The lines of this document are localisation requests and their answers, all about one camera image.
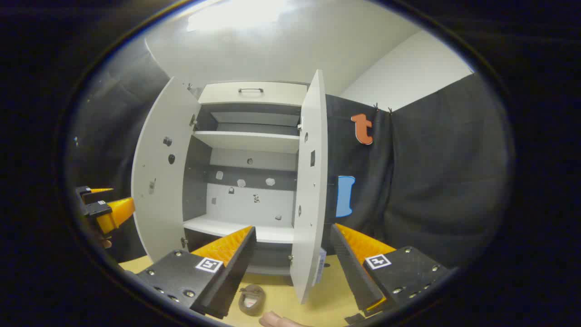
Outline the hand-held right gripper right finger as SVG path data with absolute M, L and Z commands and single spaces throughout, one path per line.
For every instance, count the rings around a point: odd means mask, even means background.
M 366 317 L 402 310 L 440 285 L 450 269 L 412 246 L 398 249 L 340 224 L 330 240 Z

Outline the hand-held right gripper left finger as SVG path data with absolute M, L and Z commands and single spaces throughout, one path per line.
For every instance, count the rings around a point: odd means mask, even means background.
M 229 313 L 256 242 L 256 228 L 247 226 L 195 251 L 171 250 L 139 273 L 126 275 L 164 308 L 222 319 Z

